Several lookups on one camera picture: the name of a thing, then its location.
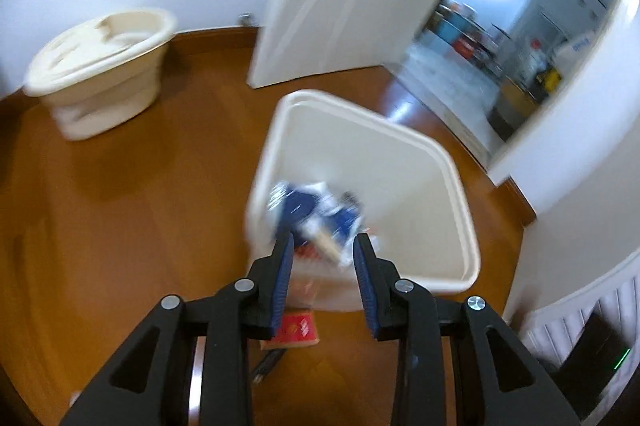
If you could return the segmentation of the white square trash bin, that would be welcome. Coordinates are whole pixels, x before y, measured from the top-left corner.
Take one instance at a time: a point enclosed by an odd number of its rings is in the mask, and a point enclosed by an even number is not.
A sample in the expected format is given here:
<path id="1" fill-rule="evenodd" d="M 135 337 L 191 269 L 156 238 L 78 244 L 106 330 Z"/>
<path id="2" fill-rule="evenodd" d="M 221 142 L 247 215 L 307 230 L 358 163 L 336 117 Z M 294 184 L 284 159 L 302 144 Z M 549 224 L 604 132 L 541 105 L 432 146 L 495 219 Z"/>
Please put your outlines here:
<path id="1" fill-rule="evenodd" d="M 320 90 L 274 110 L 245 210 L 250 259 L 270 254 L 271 189 L 326 183 L 353 194 L 378 257 L 434 294 L 460 294 L 480 274 L 480 248 L 461 179 L 437 141 Z"/>

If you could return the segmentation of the cream oval trash bin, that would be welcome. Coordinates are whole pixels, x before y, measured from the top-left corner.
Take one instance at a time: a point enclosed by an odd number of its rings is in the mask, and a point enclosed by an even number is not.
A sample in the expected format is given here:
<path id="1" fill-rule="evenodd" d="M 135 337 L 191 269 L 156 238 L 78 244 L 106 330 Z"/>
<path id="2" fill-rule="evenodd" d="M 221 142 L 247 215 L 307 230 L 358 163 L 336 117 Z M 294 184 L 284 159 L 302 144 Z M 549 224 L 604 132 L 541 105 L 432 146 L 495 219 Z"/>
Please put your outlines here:
<path id="1" fill-rule="evenodd" d="M 67 140 L 109 131 L 149 108 L 177 19 L 137 8 L 96 17 L 53 38 L 35 54 L 23 92 L 45 105 Z"/>

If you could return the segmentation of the black pen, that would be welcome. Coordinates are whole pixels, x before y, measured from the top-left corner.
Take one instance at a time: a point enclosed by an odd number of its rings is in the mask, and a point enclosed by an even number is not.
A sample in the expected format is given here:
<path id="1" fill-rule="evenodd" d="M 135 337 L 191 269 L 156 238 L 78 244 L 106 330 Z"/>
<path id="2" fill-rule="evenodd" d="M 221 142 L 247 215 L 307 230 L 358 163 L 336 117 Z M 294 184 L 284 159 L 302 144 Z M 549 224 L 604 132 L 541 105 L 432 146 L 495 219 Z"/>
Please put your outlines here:
<path id="1" fill-rule="evenodd" d="M 286 354 L 285 349 L 271 349 L 267 351 L 262 359 L 256 364 L 252 372 L 250 372 L 250 381 L 254 385 L 262 383 L 264 378 L 274 369 L 274 367 L 282 360 Z"/>

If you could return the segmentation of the white louvered cabinet door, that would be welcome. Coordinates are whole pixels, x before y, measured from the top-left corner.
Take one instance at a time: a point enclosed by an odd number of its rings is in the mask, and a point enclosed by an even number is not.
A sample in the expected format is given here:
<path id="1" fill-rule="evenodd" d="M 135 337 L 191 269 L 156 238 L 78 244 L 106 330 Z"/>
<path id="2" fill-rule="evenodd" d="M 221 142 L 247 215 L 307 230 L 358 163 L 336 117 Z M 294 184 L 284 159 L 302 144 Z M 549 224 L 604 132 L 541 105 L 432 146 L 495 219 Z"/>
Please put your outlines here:
<path id="1" fill-rule="evenodd" d="M 586 287 L 553 305 L 533 311 L 525 320 L 521 339 L 532 354 L 559 365 L 577 344 L 591 313 L 599 313 L 622 335 L 628 351 L 614 364 L 614 376 L 605 386 L 594 410 L 582 421 L 585 425 L 597 425 L 605 418 L 639 368 L 637 252 Z"/>

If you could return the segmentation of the red cigarette pack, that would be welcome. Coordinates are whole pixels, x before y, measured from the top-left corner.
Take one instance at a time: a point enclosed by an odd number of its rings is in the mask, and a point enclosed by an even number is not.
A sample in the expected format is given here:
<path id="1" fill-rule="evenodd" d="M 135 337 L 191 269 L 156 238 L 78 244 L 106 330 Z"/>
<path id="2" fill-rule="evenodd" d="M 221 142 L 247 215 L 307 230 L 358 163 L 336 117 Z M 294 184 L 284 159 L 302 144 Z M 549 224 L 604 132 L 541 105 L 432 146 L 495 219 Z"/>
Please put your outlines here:
<path id="1" fill-rule="evenodd" d="M 276 335 L 259 342 L 261 350 L 304 348 L 317 345 L 320 336 L 314 312 L 309 309 L 285 313 Z"/>

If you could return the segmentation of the black electronic device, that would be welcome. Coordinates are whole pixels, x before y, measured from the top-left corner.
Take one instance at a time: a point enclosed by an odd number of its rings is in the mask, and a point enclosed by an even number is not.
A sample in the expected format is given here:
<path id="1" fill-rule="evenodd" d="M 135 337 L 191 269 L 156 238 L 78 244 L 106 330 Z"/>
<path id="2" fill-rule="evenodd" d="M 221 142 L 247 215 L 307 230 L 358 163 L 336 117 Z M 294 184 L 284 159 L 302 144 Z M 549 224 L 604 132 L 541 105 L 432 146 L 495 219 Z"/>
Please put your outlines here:
<path id="1" fill-rule="evenodd" d="M 552 380 L 577 416 L 584 420 L 623 364 L 630 347 L 600 313 L 591 313 L 575 347 Z"/>

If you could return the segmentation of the blue patterned wrapper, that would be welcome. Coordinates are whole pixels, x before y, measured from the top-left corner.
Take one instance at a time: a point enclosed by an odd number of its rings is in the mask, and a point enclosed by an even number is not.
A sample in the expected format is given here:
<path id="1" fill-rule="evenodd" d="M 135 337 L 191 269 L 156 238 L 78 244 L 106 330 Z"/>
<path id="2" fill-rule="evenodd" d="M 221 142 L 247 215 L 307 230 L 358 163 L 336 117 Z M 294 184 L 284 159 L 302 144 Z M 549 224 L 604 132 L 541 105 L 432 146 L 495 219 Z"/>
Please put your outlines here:
<path id="1" fill-rule="evenodd" d="M 352 243 L 363 229 L 360 201 L 333 193 L 326 183 L 280 181 L 269 194 L 267 215 L 275 231 L 288 231 L 297 258 L 344 270 L 352 264 Z"/>

